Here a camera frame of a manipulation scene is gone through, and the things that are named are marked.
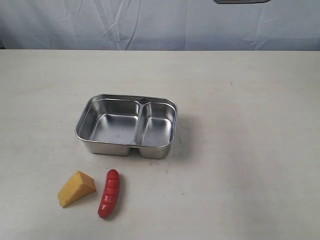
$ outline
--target yellow cheese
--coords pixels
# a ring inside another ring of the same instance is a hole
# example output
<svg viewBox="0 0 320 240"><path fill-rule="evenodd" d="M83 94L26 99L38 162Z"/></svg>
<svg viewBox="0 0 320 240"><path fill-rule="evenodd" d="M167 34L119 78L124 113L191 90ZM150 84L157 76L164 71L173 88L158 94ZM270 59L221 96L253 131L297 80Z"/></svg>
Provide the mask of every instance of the yellow cheese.
<svg viewBox="0 0 320 240"><path fill-rule="evenodd" d="M76 171L58 193L58 199L64 208L95 191L94 180L83 172Z"/></svg>

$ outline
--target white table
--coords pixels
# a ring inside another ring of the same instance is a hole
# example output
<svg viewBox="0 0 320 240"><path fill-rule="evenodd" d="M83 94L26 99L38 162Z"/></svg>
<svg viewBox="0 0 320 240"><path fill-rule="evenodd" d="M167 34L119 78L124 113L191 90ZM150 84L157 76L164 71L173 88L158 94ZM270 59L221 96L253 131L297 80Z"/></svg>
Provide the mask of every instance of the white table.
<svg viewBox="0 0 320 240"><path fill-rule="evenodd" d="M175 101L168 157L88 152L74 128L99 93ZM76 170L97 192L63 209ZM2 240L318 240L320 52L0 50L0 194Z"/></svg>

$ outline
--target stainless steel container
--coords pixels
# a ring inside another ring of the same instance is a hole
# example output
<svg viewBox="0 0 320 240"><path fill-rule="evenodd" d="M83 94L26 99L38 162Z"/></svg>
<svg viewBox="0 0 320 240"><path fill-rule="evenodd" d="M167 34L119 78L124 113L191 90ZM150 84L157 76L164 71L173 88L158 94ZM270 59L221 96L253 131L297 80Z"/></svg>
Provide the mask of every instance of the stainless steel container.
<svg viewBox="0 0 320 240"><path fill-rule="evenodd" d="M162 159L175 137L177 111L168 99L100 94L86 104L75 134L95 154L127 156L138 148L144 158Z"/></svg>

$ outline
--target toy sausage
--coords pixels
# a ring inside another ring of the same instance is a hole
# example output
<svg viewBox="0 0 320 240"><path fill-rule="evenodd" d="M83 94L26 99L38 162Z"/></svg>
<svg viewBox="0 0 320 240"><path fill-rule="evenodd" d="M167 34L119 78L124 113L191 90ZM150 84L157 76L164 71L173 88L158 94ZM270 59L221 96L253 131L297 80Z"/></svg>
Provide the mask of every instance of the toy sausage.
<svg viewBox="0 0 320 240"><path fill-rule="evenodd" d="M100 218L107 218L116 207L120 191L120 176L112 169L106 174L105 189L98 209Z"/></svg>

